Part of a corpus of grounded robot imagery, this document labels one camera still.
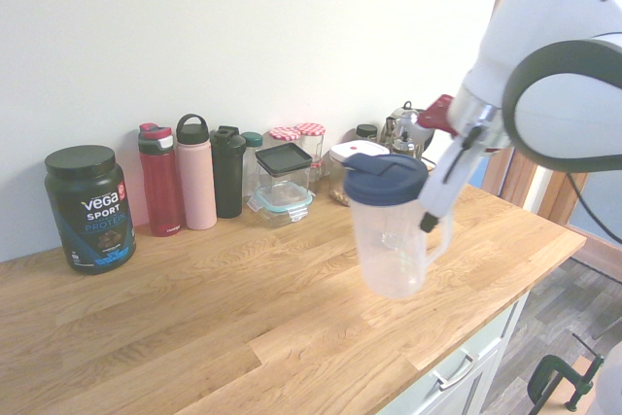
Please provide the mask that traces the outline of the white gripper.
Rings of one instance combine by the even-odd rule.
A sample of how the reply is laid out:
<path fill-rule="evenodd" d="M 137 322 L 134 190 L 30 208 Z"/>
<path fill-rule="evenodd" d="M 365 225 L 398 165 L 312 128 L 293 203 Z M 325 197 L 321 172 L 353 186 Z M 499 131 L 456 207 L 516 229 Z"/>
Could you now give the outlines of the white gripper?
<path fill-rule="evenodd" d="M 471 130 L 467 136 L 457 136 L 439 159 L 424 183 L 418 201 L 425 214 L 420 229 L 430 233 L 438 221 L 447 216 L 482 159 L 487 147 L 483 144 L 484 130 Z"/>

